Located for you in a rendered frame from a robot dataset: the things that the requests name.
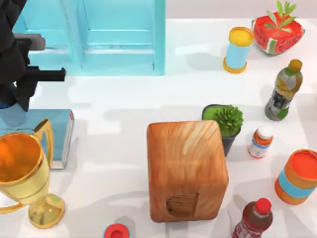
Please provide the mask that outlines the yellow tea bottle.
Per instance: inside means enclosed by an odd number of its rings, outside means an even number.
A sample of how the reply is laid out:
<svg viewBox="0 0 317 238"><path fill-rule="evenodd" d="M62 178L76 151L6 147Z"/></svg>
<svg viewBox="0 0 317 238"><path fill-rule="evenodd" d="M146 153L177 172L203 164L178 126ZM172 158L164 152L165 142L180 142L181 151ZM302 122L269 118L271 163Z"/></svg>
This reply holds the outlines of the yellow tea bottle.
<svg viewBox="0 0 317 238"><path fill-rule="evenodd" d="M270 120L281 121L288 115L290 104L303 82L301 68L302 62L292 59L278 73L272 95L265 106L265 115Z"/></svg>

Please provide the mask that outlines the gold trophy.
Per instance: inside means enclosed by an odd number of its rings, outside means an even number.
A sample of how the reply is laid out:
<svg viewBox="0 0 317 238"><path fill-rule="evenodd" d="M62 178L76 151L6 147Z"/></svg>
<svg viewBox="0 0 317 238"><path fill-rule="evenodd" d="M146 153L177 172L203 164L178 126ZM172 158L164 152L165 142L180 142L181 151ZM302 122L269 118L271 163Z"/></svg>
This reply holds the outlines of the gold trophy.
<svg viewBox="0 0 317 238"><path fill-rule="evenodd" d="M8 214L28 206L30 223L38 229L58 224L65 213L65 203L49 193L53 161L53 130L43 119L31 134L10 132L0 136L0 192L16 205L0 207Z"/></svg>

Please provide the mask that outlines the dark bottle with red cap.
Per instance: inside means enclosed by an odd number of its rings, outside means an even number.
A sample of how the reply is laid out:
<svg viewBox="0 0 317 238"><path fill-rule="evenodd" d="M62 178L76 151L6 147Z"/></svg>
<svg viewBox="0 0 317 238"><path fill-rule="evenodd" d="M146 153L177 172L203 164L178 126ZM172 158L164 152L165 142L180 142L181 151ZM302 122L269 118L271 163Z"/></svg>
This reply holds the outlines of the dark bottle with red cap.
<svg viewBox="0 0 317 238"><path fill-rule="evenodd" d="M262 238L262 234L272 224L271 202L266 198L249 202L241 221L235 226L231 238Z"/></svg>

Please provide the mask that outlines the small white and orange bottle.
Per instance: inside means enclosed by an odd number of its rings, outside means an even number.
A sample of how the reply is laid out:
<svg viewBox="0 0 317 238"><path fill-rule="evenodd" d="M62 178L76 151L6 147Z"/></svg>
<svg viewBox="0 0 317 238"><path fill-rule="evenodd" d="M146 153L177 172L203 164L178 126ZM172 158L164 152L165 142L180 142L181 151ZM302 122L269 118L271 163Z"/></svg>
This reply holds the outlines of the small white and orange bottle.
<svg viewBox="0 0 317 238"><path fill-rule="evenodd" d="M258 127L252 136L251 142L248 145L249 154L256 158L263 158L269 146L273 141L273 131L271 126L260 126Z"/></svg>

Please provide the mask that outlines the wooden box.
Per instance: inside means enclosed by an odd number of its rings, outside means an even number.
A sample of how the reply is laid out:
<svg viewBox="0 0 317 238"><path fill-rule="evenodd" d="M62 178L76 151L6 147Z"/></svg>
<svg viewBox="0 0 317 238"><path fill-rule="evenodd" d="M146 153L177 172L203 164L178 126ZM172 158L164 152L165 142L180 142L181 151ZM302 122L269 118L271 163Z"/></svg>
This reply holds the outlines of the wooden box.
<svg viewBox="0 0 317 238"><path fill-rule="evenodd" d="M218 215L229 176L217 122L151 123L147 157L154 222L212 220Z"/></svg>

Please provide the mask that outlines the watermelon plant pot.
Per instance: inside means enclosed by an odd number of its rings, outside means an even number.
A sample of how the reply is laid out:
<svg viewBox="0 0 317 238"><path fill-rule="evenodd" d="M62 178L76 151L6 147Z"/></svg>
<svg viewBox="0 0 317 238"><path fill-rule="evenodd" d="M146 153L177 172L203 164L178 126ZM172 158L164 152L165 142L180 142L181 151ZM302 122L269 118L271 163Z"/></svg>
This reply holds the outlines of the watermelon plant pot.
<svg viewBox="0 0 317 238"><path fill-rule="evenodd" d="M252 20L255 43L268 55L281 54L299 42L305 33L303 26L291 16L296 4L286 0L276 1L277 11L267 11L266 15Z"/></svg>

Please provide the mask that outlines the yellow and blue can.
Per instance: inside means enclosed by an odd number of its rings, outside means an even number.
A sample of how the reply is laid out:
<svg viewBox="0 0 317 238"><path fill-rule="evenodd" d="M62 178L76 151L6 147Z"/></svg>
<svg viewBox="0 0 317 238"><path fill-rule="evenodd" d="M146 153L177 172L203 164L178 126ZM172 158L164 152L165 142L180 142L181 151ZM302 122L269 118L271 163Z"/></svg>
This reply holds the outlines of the yellow and blue can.
<svg viewBox="0 0 317 238"><path fill-rule="evenodd" d="M233 74L242 73L247 66L247 57L254 41L250 28L237 26L229 31L229 45L223 59L223 68Z"/></svg>

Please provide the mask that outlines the blue book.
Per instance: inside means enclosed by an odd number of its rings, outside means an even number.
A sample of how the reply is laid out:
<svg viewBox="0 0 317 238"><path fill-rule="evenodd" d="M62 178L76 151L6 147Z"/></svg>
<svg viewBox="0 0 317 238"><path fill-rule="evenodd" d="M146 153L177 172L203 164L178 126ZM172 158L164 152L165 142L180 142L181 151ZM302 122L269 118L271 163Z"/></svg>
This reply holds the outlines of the blue book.
<svg viewBox="0 0 317 238"><path fill-rule="evenodd" d="M47 118L52 124L54 157L52 169L65 169L74 127L71 109L30 109L23 111L18 105L0 109L0 135L22 131L32 133L38 123Z"/></svg>

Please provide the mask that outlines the orange and blue can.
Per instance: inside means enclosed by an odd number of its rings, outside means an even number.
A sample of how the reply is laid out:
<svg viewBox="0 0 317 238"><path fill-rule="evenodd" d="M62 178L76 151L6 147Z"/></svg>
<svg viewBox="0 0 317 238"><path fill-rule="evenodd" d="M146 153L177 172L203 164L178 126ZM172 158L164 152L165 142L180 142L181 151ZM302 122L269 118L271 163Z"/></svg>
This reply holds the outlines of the orange and blue can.
<svg viewBox="0 0 317 238"><path fill-rule="evenodd" d="M285 203L299 205L317 188L317 152L294 151L275 181L275 193Z"/></svg>

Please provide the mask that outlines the green plant in dark pot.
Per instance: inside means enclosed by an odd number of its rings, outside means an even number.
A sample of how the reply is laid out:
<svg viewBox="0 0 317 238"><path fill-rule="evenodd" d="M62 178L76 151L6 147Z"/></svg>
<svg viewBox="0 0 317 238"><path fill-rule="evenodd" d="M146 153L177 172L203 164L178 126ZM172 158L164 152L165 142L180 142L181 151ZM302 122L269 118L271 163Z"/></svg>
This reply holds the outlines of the green plant in dark pot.
<svg viewBox="0 0 317 238"><path fill-rule="evenodd" d="M214 120L218 123L222 137L222 144L225 157L240 133L243 125L243 113L238 107L233 105L211 104L204 107L202 120Z"/></svg>

